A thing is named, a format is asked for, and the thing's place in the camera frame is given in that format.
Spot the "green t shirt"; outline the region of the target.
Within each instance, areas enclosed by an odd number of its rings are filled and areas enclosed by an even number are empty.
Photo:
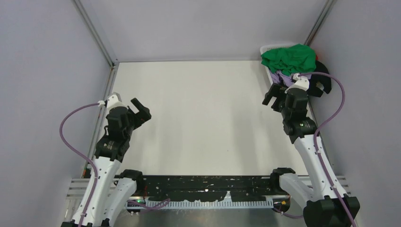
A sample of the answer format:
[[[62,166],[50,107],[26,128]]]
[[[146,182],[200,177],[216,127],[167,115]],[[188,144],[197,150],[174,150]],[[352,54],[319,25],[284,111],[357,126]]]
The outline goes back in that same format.
[[[316,69],[316,53],[307,45],[296,44],[265,51],[261,54],[262,65],[270,71],[282,71],[289,76],[293,73],[313,72]]]

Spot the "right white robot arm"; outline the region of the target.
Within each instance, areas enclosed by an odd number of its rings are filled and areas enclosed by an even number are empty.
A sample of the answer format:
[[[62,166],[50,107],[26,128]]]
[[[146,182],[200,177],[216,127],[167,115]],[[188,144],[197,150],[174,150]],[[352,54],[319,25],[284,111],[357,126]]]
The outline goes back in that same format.
[[[263,105],[275,98],[272,109],[281,113],[283,129],[300,154],[311,185],[305,184],[291,168],[277,168],[271,174],[270,189],[286,192],[303,209],[308,227],[354,227],[360,209],[356,197],[349,196],[330,167],[317,126],[307,115],[308,95],[299,88],[285,89],[273,84]]]

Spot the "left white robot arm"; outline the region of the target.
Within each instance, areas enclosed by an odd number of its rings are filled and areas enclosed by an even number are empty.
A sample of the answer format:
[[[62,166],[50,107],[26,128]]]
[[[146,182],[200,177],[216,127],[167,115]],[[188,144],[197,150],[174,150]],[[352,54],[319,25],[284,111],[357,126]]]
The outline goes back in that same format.
[[[63,125],[68,117],[61,122],[59,133],[62,141],[92,166],[82,201],[71,220],[62,223],[63,227],[112,227],[128,198],[144,192],[145,183],[140,180],[142,172],[130,169],[122,172],[116,188],[111,189],[130,147],[132,132],[151,119],[150,110],[137,98],[133,98],[131,103],[137,108],[137,113],[124,105],[117,95],[95,104],[104,105],[108,114],[105,132],[96,144],[93,159],[77,151],[65,140]]]

